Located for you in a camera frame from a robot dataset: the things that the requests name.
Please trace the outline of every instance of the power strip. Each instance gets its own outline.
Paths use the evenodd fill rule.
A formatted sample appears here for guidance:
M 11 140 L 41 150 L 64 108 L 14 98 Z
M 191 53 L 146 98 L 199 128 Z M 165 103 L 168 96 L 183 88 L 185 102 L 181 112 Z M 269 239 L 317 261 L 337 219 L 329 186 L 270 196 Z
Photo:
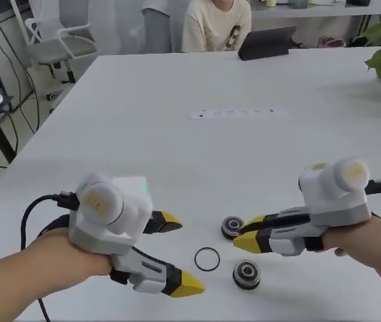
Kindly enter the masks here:
M 190 119 L 259 119 L 287 116 L 287 110 L 278 107 L 272 109 L 204 109 L 189 114 Z

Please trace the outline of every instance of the black rubber o-ring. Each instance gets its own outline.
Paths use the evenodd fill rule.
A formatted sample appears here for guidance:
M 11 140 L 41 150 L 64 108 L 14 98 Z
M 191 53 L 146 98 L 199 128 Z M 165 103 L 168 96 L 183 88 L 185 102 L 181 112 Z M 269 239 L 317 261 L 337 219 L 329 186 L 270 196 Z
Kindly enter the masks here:
M 206 268 L 202 268 L 201 266 L 199 266 L 198 261 L 197 261 L 197 257 L 199 255 L 199 253 L 201 253 L 203 250 L 211 250 L 212 252 L 214 252 L 217 255 L 217 264 L 215 267 L 210 268 L 210 269 L 206 269 Z M 216 270 L 220 265 L 220 254 L 217 250 L 215 250 L 212 247 L 203 247 L 197 251 L 197 253 L 195 254 L 195 257 L 193 258 L 193 261 L 199 270 L 202 270 L 203 272 L 212 272 L 212 271 Z

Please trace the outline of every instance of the desk leg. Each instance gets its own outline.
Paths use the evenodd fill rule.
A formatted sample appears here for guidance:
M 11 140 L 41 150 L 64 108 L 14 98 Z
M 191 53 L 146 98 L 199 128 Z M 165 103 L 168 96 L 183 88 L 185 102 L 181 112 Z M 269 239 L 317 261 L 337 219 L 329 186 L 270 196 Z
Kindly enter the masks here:
M 9 140 L 5 136 L 0 126 L 0 150 L 9 164 L 16 158 L 15 150 L 11 147 Z

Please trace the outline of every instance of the black tablet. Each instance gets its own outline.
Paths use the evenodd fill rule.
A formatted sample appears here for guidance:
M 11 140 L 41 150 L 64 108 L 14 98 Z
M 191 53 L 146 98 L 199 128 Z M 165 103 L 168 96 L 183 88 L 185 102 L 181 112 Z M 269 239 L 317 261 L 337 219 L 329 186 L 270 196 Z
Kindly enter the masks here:
M 250 32 L 238 50 L 238 56 L 241 60 L 253 60 L 286 55 L 295 31 L 296 27 L 286 27 Z

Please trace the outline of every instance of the beige shirt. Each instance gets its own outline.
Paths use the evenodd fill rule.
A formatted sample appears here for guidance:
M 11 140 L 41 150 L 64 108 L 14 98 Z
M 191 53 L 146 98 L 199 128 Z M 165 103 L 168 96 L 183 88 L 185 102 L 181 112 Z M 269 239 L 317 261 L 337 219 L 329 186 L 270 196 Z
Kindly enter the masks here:
M 252 10 L 247 0 L 234 0 L 228 12 L 211 0 L 193 0 L 184 20 L 183 52 L 238 50 L 252 29 Z

